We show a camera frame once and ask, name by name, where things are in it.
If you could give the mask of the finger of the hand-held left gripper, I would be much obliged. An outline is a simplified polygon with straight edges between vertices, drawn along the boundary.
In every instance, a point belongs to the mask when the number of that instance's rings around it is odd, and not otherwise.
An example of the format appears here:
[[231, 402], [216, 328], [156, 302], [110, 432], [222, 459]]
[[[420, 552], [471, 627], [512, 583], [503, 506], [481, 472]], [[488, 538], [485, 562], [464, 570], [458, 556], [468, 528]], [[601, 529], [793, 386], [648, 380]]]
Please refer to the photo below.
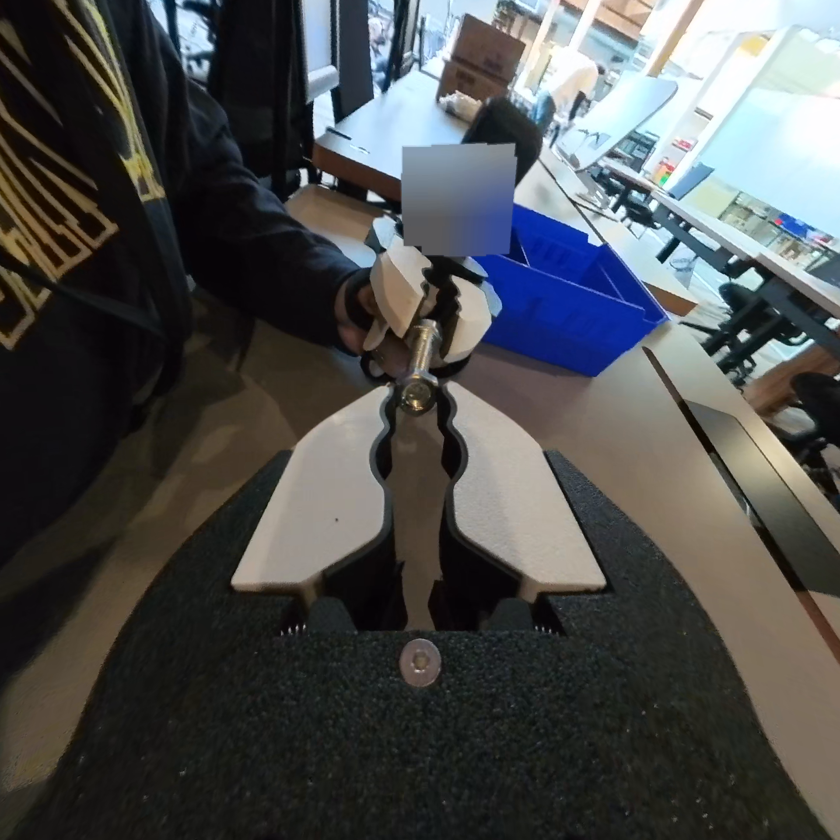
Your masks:
[[371, 269], [371, 288], [379, 313], [389, 330], [404, 339], [424, 311], [428, 281], [424, 272], [433, 263], [418, 248], [390, 245]]
[[444, 362], [466, 360], [501, 314], [502, 303], [476, 259], [457, 259], [450, 277], [454, 290], [444, 315]]

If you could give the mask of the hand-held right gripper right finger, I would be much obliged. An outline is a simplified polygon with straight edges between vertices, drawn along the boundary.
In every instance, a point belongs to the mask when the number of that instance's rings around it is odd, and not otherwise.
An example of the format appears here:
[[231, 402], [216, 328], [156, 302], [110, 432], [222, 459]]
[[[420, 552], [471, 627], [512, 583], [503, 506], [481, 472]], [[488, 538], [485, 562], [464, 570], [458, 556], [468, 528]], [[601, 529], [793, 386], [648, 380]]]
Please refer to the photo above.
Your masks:
[[547, 598], [601, 594], [607, 579], [540, 444], [459, 384], [441, 388], [448, 476], [438, 537], [437, 626], [476, 631], [513, 602], [514, 627], [551, 627]]

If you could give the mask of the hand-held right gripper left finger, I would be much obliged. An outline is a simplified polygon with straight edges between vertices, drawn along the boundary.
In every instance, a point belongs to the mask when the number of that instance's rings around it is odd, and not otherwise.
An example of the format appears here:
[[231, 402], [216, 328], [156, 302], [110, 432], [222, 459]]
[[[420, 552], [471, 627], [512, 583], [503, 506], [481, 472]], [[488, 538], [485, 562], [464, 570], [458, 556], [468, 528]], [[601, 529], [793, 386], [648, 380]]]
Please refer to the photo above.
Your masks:
[[361, 631], [403, 630], [392, 469], [396, 394], [381, 385], [330, 415], [291, 451], [231, 579], [237, 592], [343, 604]]

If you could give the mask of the silver hex bolt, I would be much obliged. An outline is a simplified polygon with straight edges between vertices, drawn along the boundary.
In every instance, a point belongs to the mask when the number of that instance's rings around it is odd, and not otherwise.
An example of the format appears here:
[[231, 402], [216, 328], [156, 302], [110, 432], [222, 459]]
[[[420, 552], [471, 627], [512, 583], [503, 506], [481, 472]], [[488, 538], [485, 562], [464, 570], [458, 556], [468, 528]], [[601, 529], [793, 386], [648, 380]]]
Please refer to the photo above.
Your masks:
[[406, 372], [398, 381], [398, 402], [405, 413], [421, 416], [435, 405], [438, 379], [432, 372], [432, 363], [441, 344], [414, 342], [412, 328], [408, 337], [410, 355]]

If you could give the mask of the blue plastic bin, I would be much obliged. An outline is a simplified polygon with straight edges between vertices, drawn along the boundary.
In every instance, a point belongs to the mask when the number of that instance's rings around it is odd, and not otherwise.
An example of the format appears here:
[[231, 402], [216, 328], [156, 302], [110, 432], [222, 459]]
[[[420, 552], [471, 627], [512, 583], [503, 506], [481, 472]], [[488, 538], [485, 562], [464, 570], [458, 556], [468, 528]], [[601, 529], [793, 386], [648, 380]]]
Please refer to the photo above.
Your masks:
[[477, 261], [502, 304], [484, 342], [532, 360], [597, 376], [668, 319], [611, 246], [519, 204], [508, 252]]

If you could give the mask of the person's left forearm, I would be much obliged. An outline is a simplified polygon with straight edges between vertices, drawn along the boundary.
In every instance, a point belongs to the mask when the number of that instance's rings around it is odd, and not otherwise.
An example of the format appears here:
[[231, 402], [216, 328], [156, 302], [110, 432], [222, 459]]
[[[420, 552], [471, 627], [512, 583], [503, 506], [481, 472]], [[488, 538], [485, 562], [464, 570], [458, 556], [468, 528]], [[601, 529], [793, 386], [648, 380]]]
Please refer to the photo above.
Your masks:
[[165, 104], [164, 187], [187, 273], [248, 315], [351, 355], [334, 300], [361, 268], [245, 167], [223, 110], [183, 73]]

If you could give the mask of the person's left hand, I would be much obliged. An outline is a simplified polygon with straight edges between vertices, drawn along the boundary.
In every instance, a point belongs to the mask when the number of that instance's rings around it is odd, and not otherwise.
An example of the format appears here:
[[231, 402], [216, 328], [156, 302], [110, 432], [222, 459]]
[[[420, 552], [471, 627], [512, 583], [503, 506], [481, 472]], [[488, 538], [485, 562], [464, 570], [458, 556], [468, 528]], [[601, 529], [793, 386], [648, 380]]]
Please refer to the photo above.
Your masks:
[[[364, 311], [368, 320], [379, 321], [384, 318], [375, 299], [370, 274], [370, 268], [356, 270], [339, 288], [334, 300], [339, 340], [343, 348], [353, 356], [362, 356], [365, 352], [364, 342], [373, 325], [366, 323], [362, 327], [354, 315]], [[373, 349], [372, 355], [381, 371], [391, 377], [399, 379], [407, 372], [409, 349], [390, 332]]]

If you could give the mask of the wooden table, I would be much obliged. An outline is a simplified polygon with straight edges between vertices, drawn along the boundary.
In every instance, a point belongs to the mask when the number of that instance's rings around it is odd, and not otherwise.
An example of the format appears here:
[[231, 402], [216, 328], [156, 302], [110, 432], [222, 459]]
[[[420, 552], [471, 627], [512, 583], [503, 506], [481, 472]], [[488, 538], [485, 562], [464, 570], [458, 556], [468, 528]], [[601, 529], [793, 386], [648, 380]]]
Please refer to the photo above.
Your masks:
[[318, 137], [313, 145], [315, 167], [400, 201], [403, 148], [457, 144], [468, 129], [466, 121], [439, 106], [437, 86], [423, 72], [409, 73]]

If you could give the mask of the brown cardboard box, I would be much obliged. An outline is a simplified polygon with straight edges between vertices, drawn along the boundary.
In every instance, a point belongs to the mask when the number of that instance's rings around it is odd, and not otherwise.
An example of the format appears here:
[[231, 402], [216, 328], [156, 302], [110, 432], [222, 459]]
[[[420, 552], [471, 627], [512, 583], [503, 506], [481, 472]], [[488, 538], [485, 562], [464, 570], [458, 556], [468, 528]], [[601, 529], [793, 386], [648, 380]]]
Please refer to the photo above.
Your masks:
[[525, 48], [518, 38], [472, 14], [464, 14], [449, 54], [452, 59], [489, 76], [510, 80], [516, 74]]
[[490, 98], [506, 97], [511, 82], [511, 78], [489, 75], [481, 69], [453, 58], [444, 62], [434, 99], [439, 102], [441, 98], [457, 92], [479, 102]]

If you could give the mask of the white tilted table top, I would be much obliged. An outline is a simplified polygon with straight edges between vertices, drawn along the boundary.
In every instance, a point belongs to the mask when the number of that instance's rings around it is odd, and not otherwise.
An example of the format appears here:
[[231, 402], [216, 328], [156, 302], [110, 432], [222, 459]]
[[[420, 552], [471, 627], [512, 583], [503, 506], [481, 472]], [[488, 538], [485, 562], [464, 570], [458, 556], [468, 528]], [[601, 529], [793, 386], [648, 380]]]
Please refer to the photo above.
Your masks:
[[678, 82], [662, 77], [633, 76], [588, 111], [576, 124], [581, 142], [570, 153], [575, 172], [582, 172], [613, 151], [676, 95]]

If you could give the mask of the computer monitor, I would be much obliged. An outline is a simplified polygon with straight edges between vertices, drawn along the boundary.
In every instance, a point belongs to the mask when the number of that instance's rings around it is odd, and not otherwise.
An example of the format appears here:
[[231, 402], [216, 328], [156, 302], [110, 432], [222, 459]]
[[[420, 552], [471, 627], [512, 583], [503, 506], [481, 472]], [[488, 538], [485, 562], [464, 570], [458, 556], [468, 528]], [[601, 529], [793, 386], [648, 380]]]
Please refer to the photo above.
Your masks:
[[666, 192], [670, 197], [679, 201], [697, 188], [699, 184], [703, 183], [714, 171], [713, 167], [696, 163], [676, 184], [669, 185]]

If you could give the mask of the dark cloth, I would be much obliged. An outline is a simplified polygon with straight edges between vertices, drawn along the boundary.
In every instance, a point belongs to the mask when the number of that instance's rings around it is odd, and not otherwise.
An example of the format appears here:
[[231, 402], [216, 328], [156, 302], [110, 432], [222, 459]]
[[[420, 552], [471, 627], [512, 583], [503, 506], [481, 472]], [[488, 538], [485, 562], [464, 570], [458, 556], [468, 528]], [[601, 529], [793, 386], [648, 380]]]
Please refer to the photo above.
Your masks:
[[245, 165], [281, 201], [311, 166], [301, 3], [224, 1], [208, 90], [227, 114]]

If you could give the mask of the grey office desk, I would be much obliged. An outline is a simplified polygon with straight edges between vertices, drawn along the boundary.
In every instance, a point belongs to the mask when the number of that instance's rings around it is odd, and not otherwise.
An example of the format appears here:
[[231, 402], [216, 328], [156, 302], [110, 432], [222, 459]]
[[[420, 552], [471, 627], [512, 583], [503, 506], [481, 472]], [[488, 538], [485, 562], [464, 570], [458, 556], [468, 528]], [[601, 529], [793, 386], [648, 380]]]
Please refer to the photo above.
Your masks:
[[838, 319], [837, 287], [808, 274], [735, 227], [688, 207], [666, 192], [653, 190], [650, 197], [656, 204], [654, 222], [670, 234], [668, 243], [657, 253], [658, 262], [668, 262], [679, 245], [688, 247], [695, 256], [721, 274], [735, 268], [738, 261], [746, 266], [746, 270], [765, 270], [771, 279], [780, 280]]

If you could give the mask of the black office chair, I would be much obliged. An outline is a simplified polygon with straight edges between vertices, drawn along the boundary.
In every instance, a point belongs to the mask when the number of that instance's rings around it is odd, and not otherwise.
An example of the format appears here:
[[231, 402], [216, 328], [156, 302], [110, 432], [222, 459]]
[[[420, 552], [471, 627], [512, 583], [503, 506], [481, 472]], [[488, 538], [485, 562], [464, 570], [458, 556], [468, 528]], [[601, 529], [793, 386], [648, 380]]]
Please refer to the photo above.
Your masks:
[[839, 383], [823, 373], [806, 372], [791, 378], [791, 388], [813, 430], [795, 434], [784, 445], [827, 498], [838, 502], [838, 469], [824, 456], [826, 448], [839, 449]]
[[759, 350], [771, 341], [797, 347], [806, 341], [806, 336], [756, 291], [736, 281], [724, 283], [718, 291], [729, 315], [715, 329], [700, 329], [707, 336], [700, 346], [709, 356], [727, 351], [718, 367], [741, 390], [754, 372], [754, 355]]

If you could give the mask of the person's navy sweatshirt torso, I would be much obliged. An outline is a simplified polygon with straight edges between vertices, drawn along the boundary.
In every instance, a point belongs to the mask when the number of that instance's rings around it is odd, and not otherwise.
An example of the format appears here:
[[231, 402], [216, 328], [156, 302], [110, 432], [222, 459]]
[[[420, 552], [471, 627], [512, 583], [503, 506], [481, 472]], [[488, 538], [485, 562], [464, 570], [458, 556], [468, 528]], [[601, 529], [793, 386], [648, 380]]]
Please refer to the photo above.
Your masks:
[[192, 330], [121, 5], [2, 2], [2, 565], [172, 387]]

